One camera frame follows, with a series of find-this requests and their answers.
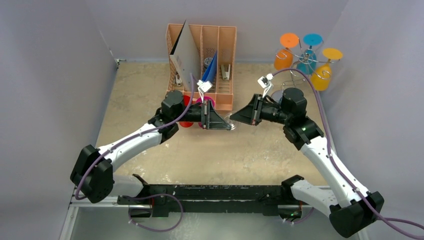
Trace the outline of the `pink wine glass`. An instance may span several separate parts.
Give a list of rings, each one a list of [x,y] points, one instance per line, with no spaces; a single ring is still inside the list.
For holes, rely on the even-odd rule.
[[[198,98],[196,103],[200,107],[200,121],[198,122],[199,127],[204,130],[212,130],[212,122],[214,118],[215,102],[212,98],[205,96],[204,98]]]

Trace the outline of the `clear glass wine glass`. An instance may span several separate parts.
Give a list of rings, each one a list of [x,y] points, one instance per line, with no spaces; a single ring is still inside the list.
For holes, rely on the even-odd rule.
[[[231,116],[233,115],[232,112],[227,113],[223,118],[224,120],[228,123],[228,125],[230,126],[230,131],[233,131],[236,129],[236,123],[231,120]]]

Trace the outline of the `red wine glass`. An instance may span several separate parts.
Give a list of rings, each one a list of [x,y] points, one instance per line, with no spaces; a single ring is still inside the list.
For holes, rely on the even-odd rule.
[[[191,122],[191,121],[185,121],[184,119],[185,119],[186,114],[188,114],[189,113],[189,110],[190,110],[190,106],[191,106],[191,103],[192,103],[191,97],[188,96],[188,95],[183,95],[183,103],[185,105],[185,109],[184,109],[185,110],[185,114],[179,120],[178,123],[183,128],[190,128],[194,123]]]

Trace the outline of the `yellow wine glass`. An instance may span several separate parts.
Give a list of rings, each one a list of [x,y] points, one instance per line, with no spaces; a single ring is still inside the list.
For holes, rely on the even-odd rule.
[[[332,80],[332,61],[340,61],[343,53],[337,48],[325,48],[322,55],[327,58],[323,65],[319,66],[311,74],[310,81],[316,91],[325,91]]]

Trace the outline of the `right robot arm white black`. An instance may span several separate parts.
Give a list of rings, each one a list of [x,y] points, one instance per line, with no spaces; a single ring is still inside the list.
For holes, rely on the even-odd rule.
[[[230,119],[252,126],[261,121],[282,124],[285,137],[313,163],[330,187],[323,190],[293,176],[282,183],[282,200],[307,203],[326,215],[339,235],[349,238],[377,220],[385,200],[378,191],[370,192],[344,166],[323,131],[307,116],[306,108],[304,93],[290,87],[282,92],[280,103],[254,94]]]

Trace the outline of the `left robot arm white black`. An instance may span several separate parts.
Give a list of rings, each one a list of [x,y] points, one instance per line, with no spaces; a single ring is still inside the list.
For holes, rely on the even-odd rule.
[[[138,205],[146,203],[149,191],[140,177],[119,178],[114,172],[141,152],[173,137],[179,130],[178,122],[200,123],[206,130],[232,128],[210,101],[185,103],[181,91],[170,91],[155,115],[138,130],[108,145],[94,147],[89,144],[81,149],[70,174],[76,186],[75,199],[88,199],[95,204],[116,194],[128,196]]]

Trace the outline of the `chrome wine glass rack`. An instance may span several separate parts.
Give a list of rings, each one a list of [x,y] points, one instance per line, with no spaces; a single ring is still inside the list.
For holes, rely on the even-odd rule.
[[[280,85],[281,92],[289,87],[297,88],[306,81],[298,73],[299,71],[309,77],[316,91],[326,90],[332,80],[333,70],[331,65],[339,62],[344,56],[337,48],[324,48],[321,53],[326,60],[318,60],[317,51],[324,41],[315,37],[312,40],[305,37],[303,41],[308,45],[305,49],[303,49],[301,43],[293,43],[292,39],[285,39],[282,41],[284,48],[279,49],[275,54],[274,68],[277,71],[291,68],[289,71],[290,79],[283,81]]]

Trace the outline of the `orange wine glass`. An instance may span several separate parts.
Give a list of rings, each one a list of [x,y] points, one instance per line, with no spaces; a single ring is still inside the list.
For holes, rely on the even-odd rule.
[[[282,48],[275,54],[273,64],[277,71],[292,65],[294,55],[291,50],[299,44],[299,37],[295,33],[287,32],[281,35],[279,42]]]

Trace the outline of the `blue wine glass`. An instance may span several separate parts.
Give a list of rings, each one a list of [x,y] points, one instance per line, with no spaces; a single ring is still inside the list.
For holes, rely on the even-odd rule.
[[[307,49],[304,50],[298,58],[295,68],[306,75],[311,75],[315,71],[318,63],[313,47],[321,45],[323,43],[323,38],[318,33],[308,33],[302,40],[307,46]]]

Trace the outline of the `blue folder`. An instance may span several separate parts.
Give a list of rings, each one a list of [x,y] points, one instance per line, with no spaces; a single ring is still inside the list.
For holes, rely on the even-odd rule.
[[[210,82],[212,84],[217,74],[217,67],[218,67],[218,52],[216,51],[207,69],[205,70],[201,80],[203,82]]]

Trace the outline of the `grey stapler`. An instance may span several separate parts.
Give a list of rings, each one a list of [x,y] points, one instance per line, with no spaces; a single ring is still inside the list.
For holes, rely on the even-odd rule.
[[[231,65],[230,64],[221,64],[220,70],[221,70],[221,78],[224,81],[229,81],[230,76],[231,76]]]

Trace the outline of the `tape roll in organizer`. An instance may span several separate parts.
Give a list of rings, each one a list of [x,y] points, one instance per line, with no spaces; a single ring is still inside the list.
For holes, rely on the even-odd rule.
[[[213,57],[205,57],[203,60],[203,67],[204,69],[207,69],[209,67],[209,65],[211,64],[211,62],[213,61]]]

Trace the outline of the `grey white folder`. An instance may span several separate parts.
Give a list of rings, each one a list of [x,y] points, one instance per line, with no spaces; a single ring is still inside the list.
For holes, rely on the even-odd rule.
[[[167,28],[167,44],[170,65],[178,73],[186,91],[194,89],[194,81],[200,78],[201,63],[200,51],[198,50],[198,37],[192,33],[191,26],[187,21],[182,24],[170,23]]]

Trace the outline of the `peach plastic desk organizer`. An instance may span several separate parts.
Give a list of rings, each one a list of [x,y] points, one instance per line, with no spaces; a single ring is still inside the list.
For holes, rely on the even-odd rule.
[[[211,61],[212,87],[204,93],[214,108],[221,112],[233,109],[233,67],[235,63],[237,28],[235,26],[170,23],[166,44],[170,76],[167,91],[178,90],[189,96],[193,75],[200,80]]]

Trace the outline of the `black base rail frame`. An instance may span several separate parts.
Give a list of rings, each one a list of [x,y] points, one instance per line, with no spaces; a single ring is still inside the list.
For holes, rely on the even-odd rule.
[[[117,195],[122,206],[148,206],[153,217],[168,217],[170,213],[237,213],[262,214],[300,218],[301,211],[289,212],[284,205],[298,205],[299,200],[289,192],[300,175],[284,180],[281,185],[183,185],[148,184],[139,175],[135,182],[143,189],[135,196]]]

